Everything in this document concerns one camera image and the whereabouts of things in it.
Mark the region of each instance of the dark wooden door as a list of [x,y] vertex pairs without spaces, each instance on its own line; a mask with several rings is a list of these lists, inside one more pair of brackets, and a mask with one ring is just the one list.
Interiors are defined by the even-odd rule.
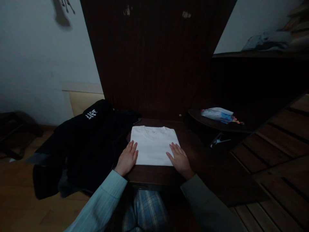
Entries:
[[182,121],[235,2],[81,0],[105,98]]

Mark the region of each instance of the person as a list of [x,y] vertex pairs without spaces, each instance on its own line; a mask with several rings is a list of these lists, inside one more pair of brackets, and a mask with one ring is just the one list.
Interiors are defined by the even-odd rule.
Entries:
[[[136,147],[137,143],[129,142],[121,153],[116,168],[110,172],[65,231],[170,230],[168,215],[158,192],[137,190],[134,195],[134,208],[125,194],[123,195],[127,184],[123,177],[136,163]],[[170,144],[170,147],[174,157],[168,152],[166,154],[175,169],[187,180],[180,188],[202,230],[247,231],[239,219],[192,171],[184,150],[174,143]]]

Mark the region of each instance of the folded white t-shirt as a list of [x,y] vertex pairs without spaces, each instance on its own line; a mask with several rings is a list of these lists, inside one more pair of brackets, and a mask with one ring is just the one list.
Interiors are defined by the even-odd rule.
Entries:
[[167,127],[133,126],[131,141],[137,142],[138,157],[136,165],[173,166],[166,152],[173,157],[169,144],[179,145],[174,129]]

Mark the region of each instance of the light blue sleeve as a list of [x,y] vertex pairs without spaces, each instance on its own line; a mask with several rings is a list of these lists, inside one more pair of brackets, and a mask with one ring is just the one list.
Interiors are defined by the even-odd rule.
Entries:
[[247,231],[197,174],[180,188],[203,231]]
[[112,170],[65,231],[103,231],[126,184],[127,181]]

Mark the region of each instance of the black clothing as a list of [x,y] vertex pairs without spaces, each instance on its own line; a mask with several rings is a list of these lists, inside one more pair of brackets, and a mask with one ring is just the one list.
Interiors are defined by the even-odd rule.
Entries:
[[52,196],[58,189],[63,191],[62,197],[78,190],[95,192],[117,164],[128,144],[126,136],[138,118],[138,113],[113,111],[108,101],[99,100],[58,126],[27,159],[41,165],[33,169],[36,197]]

